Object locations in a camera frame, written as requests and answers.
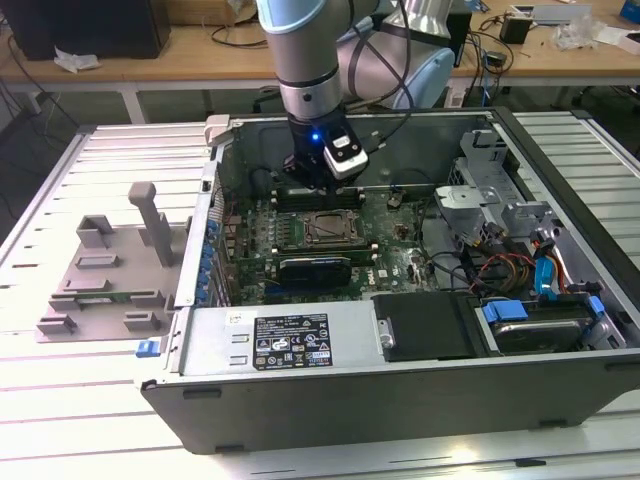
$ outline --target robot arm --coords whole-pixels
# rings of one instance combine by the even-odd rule
[[[404,1],[412,33],[408,88],[417,106],[431,106],[453,68],[453,53],[443,48],[448,44],[444,23],[452,0]],[[335,190],[353,180],[369,160],[346,119],[343,92],[372,99],[398,83],[357,35],[341,38],[373,14],[380,0],[257,3],[294,139],[294,153],[285,160],[284,171],[310,188]],[[382,31],[366,32],[368,41],[399,74],[407,63],[402,17],[396,9],[385,19]],[[393,108],[407,106],[402,90],[388,102]]]
[[[284,171],[308,187],[334,190],[368,164],[342,108],[336,41],[378,3],[258,0],[294,140]]]

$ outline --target power supply label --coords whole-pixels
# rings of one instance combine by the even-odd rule
[[[254,325],[253,367],[256,370],[333,365],[325,313],[258,317]]]

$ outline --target slotted metal surface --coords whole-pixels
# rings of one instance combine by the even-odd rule
[[[548,118],[547,125],[566,124],[584,135],[572,117]],[[181,448],[134,386],[134,379],[150,378],[161,368],[158,359],[135,358],[137,342],[36,344],[33,326],[78,246],[75,228],[83,215],[106,214],[114,225],[140,225],[126,196],[132,181],[144,179],[155,181],[157,203],[169,221],[186,220],[202,165],[209,159],[203,127],[101,127],[78,136],[0,249],[0,478],[358,474],[355,478],[575,479],[640,474],[640,392],[620,397],[576,428],[202,457]],[[539,130],[535,135],[549,133]],[[565,162],[559,167],[618,166],[607,147],[587,146],[591,151],[585,160],[579,153],[559,155]],[[637,178],[599,177],[598,188],[605,195],[589,197],[600,202],[594,208],[637,198]],[[595,192],[592,180],[571,178],[585,195]],[[619,242],[630,240],[627,247],[633,250],[640,225],[620,218],[605,221]],[[322,428],[321,414],[309,408],[313,416],[301,428]],[[538,458],[547,465],[517,468],[514,460],[519,458]]]
[[[547,154],[582,201],[640,268],[640,167],[592,120],[569,112],[517,114],[519,122]],[[530,172],[520,176],[537,191]]]

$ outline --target black box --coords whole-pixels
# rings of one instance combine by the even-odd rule
[[[530,18],[518,18],[505,16],[500,30],[500,40],[504,43],[522,45],[527,39],[533,20]]]
[[[156,58],[171,27],[164,0],[0,0],[29,60],[76,55]]]

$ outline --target motherboard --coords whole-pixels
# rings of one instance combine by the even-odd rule
[[[233,272],[230,304],[360,300],[381,292],[438,290],[417,242],[424,202],[392,201],[386,191],[369,193],[353,209],[290,211],[266,200],[232,204],[223,219]]]

